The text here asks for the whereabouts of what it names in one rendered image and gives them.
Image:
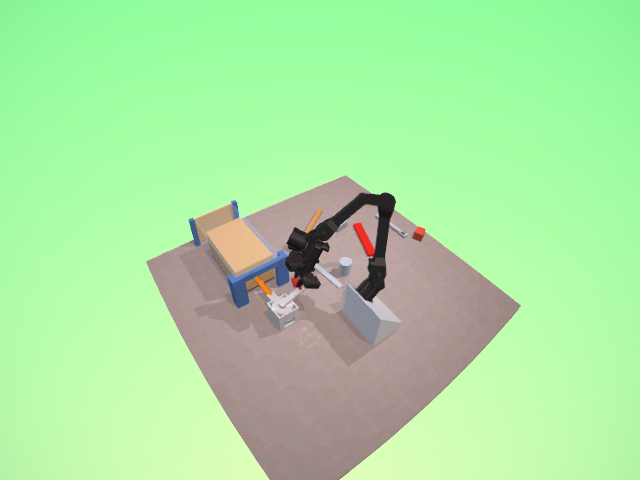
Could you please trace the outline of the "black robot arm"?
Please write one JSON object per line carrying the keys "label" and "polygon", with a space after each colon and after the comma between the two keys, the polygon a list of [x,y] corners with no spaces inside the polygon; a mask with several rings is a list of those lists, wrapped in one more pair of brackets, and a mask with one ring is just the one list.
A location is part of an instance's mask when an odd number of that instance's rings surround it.
{"label": "black robot arm", "polygon": [[[385,288],[384,279],[387,274],[385,254],[390,219],[396,204],[396,199],[392,194],[387,192],[381,194],[360,193],[333,217],[318,224],[316,229],[306,233],[294,227],[286,244],[301,250],[309,243],[305,254],[311,259],[319,259],[323,250],[329,252],[330,249],[328,242],[324,243],[322,241],[329,240],[338,227],[365,204],[378,206],[379,219],[374,255],[372,259],[369,258],[369,279],[366,278],[355,289],[364,300],[373,303],[374,297]],[[285,266],[289,272],[299,273],[306,268],[307,263],[305,263],[305,260],[305,258],[302,258],[302,253],[299,252],[298,255],[287,257]]]}

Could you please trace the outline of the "black mallet with wooden handle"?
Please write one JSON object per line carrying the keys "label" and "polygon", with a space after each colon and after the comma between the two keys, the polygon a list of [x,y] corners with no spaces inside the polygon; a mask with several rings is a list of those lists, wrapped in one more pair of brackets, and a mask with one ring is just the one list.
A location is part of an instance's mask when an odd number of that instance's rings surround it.
{"label": "black mallet with wooden handle", "polygon": [[[315,213],[314,217],[312,218],[312,220],[310,221],[309,225],[307,226],[307,228],[306,228],[306,230],[305,230],[304,232],[308,233],[308,232],[312,231],[312,229],[313,229],[314,225],[316,224],[316,222],[317,222],[317,220],[319,219],[319,217],[320,217],[320,215],[322,214],[322,212],[323,212],[323,211],[322,211],[322,209],[318,209],[318,210],[317,210],[317,212]],[[292,247],[292,246],[290,246],[290,245],[288,245],[288,249],[295,250],[295,251],[303,251],[303,252],[305,252],[305,250],[306,250],[306,248],[307,248],[308,244],[309,244],[309,243],[307,243],[307,244],[306,244],[306,246],[305,246],[305,248],[304,248],[304,249],[301,249],[301,250],[298,250],[298,249],[296,249],[296,248],[294,248],[294,247]]]}

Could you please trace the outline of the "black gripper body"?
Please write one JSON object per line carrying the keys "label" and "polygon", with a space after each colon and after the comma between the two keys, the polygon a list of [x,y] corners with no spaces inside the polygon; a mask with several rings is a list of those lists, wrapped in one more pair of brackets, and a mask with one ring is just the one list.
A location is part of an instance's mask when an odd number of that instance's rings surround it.
{"label": "black gripper body", "polygon": [[320,284],[317,276],[314,276],[313,273],[311,273],[311,272],[315,271],[314,266],[315,266],[316,263],[319,264],[319,262],[320,262],[319,259],[317,259],[317,260],[311,259],[305,254],[305,252],[303,252],[303,251],[295,251],[295,250],[291,251],[288,256],[290,257],[290,256],[293,256],[293,255],[298,255],[299,252],[302,253],[302,258],[303,259],[305,258],[306,259],[305,263],[307,263],[306,264],[306,268],[302,270],[302,273],[303,273],[303,275],[302,275],[302,278],[303,278],[302,279],[302,284],[303,284],[304,288],[306,288],[306,289],[319,289],[321,284]]}

